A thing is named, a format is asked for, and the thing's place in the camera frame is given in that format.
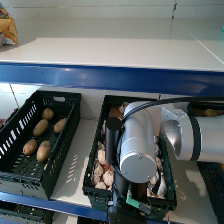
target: blue metal beam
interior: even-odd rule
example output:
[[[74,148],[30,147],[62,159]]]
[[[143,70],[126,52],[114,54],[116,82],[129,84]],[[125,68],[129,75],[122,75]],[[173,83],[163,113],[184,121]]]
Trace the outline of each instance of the blue metal beam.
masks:
[[[0,192],[0,201],[22,204],[22,205],[27,205],[31,207],[37,207],[37,208],[47,209],[51,211],[92,218],[96,220],[108,221],[106,212],[93,210],[92,208],[78,206],[74,204],[57,202],[54,200],[47,201],[47,200],[27,197],[23,195],[15,195],[15,194]]]
[[[224,72],[0,63],[0,82],[195,96],[224,96]]]

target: metal shelf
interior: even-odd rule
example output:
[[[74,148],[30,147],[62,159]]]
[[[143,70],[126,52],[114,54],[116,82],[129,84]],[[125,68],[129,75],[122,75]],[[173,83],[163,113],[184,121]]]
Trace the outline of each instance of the metal shelf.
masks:
[[[224,95],[224,72],[0,63],[0,82],[179,95]]]
[[[96,120],[81,119],[49,201],[3,192],[0,192],[0,200],[107,221],[106,213],[93,210],[88,197],[82,193],[83,177],[97,123]],[[170,149],[168,152],[176,187],[177,208],[170,211],[164,220],[192,224],[217,223],[196,162],[177,161]]]
[[[223,95],[224,34],[214,30],[221,23],[218,18],[207,19],[206,26],[200,19],[18,19],[19,44],[1,49],[0,82]]]

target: potato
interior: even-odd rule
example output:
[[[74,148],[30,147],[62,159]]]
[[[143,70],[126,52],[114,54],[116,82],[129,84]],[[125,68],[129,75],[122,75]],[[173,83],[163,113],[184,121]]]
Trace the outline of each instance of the potato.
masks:
[[[42,119],[34,128],[33,135],[40,136],[42,135],[48,128],[48,121],[46,119]]]
[[[51,143],[49,141],[43,141],[37,150],[37,161],[44,162],[51,152]]]
[[[49,108],[46,108],[42,113],[42,118],[46,120],[51,120],[54,117],[54,111]]]
[[[58,121],[58,123],[56,123],[54,125],[54,132],[55,133],[60,133],[60,131],[62,130],[62,128],[64,127],[64,124],[66,122],[66,118],[61,119],[60,121]]]
[[[35,139],[30,139],[24,146],[23,146],[23,154],[26,156],[30,156],[35,152],[37,149],[37,141]]]
[[[218,113],[215,110],[207,109],[204,111],[204,116],[206,117],[217,117]]]

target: black cable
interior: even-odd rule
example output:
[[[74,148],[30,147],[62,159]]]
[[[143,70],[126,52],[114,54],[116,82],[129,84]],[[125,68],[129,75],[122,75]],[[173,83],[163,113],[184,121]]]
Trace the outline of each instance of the black cable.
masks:
[[[224,101],[224,96],[195,96],[195,97],[180,97],[180,98],[172,98],[165,100],[156,100],[150,101],[148,103],[142,104],[138,107],[135,107],[131,111],[129,111],[122,119],[122,123],[124,123],[128,117],[140,110],[143,110],[147,107],[153,107],[161,104],[168,103],[182,103],[182,102],[196,102],[196,101]]]

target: gray robot arm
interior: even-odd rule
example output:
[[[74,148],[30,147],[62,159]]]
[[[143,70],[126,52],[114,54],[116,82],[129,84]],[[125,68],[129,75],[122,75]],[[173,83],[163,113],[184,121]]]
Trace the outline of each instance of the gray robot arm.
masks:
[[[124,115],[146,102],[128,105]],[[153,135],[172,146],[176,159],[224,163],[224,116],[189,117],[169,104],[140,110],[124,123],[120,170],[134,183],[156,172]]]

